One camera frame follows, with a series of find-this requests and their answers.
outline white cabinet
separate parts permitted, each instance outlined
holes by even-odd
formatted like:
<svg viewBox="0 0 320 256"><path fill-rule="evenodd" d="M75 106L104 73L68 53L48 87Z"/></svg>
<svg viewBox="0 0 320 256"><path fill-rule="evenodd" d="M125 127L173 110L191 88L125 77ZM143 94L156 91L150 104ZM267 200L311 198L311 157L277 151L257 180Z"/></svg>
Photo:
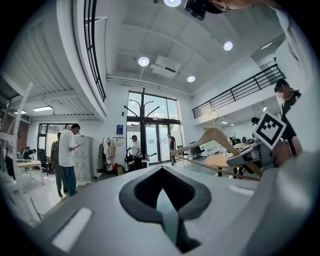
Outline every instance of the white cabinet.
<svg viewBox="0 0 320 256"><path fill-rule="evenodd" d="M74 143L81 145L73 152L75 178L79 182L93 182L95 178L94 170L92 169L93 138L75 136Z"/></svg>

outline doorway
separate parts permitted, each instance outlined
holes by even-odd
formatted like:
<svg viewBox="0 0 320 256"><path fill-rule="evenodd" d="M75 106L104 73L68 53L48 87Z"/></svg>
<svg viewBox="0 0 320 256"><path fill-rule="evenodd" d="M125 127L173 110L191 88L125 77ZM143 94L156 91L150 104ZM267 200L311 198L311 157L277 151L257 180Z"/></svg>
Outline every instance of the doorway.
<svg viewBox="0 0 320 256"><path fill-rule="evenodd" d="M145 127L147 153L148 155L156 153L150 157L150 166L170 162L167 133L169 133L168 124L151 123Z"/></svg>

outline camera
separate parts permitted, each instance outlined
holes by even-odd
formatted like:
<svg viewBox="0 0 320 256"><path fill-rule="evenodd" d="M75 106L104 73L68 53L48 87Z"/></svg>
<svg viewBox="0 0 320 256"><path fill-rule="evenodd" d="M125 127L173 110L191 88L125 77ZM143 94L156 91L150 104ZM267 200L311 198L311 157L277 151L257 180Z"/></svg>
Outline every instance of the camera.
<svg viewBox="0 0 320 256"><path fill-rule="evenodd" d="M221 14L222 11L215 7L208 0L188 0L185 3L184 10L199 21L203 21L206 13Z"/></svg>

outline white wall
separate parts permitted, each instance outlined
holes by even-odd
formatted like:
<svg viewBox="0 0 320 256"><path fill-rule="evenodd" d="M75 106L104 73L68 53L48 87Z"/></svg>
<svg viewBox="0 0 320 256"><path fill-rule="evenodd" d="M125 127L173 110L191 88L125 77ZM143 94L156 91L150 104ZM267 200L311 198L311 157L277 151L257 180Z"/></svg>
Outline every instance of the white wall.
<svg viewBox="0 0 320 256"><path fill-rule="evenodd" d="M105 107L110 110L109 115L105 121L100 120L46 120L46 121L32 121L29 126L27 137L27 145L32 149L37 148L38 129L41 123L77 123L80 125L81 135L93 138L92 148L92 169L94 173L97 170L97 159L99 145L103 138L116 137L117 125L123 125L123 135L127 136L127 110L124 105L128 104L129 91L141 92L141 87L122 86L120 84L109 82L107 87L107 95L105 100ZM182 142L183 145L188 145L191 142L197 141L204 133L202 126L195 126L195 119L191 111L191 99L186 97L178 97L176 95L168 94L166 92L156 89L146 89L145 93L153 94L171 99L177 99L179 105L179 114L181 119ZM126 145L116 149L116 156L114 163L124 165L126 155Z"/></svg>
<svg viewBox="0 0 320 256"><path fill-rule="evenodd" d="M47 33L48 42L52 45L50 49L55 49L57 46L62 45L61 48L55 49L55 55L59 56L55 59L56 65L63 73L63 77L68 81L74 90L78 93L81 102L95 114L95 116L104 120L107 115L107 110L98 92L94 77L90 73L90 82L87 79L82 61L79 55L78 42L81 42L84 50L81 52L84 60L87 60L85 64L86 69L90 69L89 59L85 46L85 35L83 26L83 9L84 5L80 4L83 1L72 0L56 0L56 22L54 32L48 28L50 33Z"/></svg>
<svg viewBox="0 0 320 256"><path fill-rule="evenodd" d="M251 121L238 123L235 126L228 126L226 128L223 128L223 133L229 138L234 136L237 139L242 139L243 137L246 137L246 139L253 139L252 133L254 131L255 127L252 125Z"/></svg>
<svg viewBox="0 0 320 256"><path fill-rule="evenodd" d="M228 69L221 72L218 76L208 82L205 86L200 88L195 98L192 100L192 108L195 108L204 102L212 99L227 89L241 83L242 81L261 72L260 67L251 57L244 57L231 65ZM274 88L268 86L267 88L248 95L236 102L230 103L217 109L219 116L222 117L234 111L251 106L252 104L263 101L275 95ZM195 120L196 124L211 121L215 118L214 115L205 114Z"/></svg>

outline black metal railing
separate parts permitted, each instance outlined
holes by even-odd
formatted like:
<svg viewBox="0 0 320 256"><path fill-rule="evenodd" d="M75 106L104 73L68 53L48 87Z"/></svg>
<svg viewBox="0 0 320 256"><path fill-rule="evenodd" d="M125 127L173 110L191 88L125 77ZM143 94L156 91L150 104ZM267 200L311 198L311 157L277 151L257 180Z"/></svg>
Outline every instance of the black metal railing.
<svg viewBox="0 0 320 256"><path fill-rule="evenodd" d="M86 51L88 54L91 71L96 87L103 101L106 99L104 87L98 68L96 44L95 44L95 21L96 21L97 0L84 0L83 26Z"/></svg>
<svg viewBox="0 0 320 256"><path fill-rule="evenodd" d="M205 103L192 109L194 118L209 114L213 110L222 108L230 103L236 102L243 97L258 92L268 86L275 84L278 79L285 78L278 65L268 67L267 69L255 74L254 76L238 83L234 87L220 93Z"/></svg>

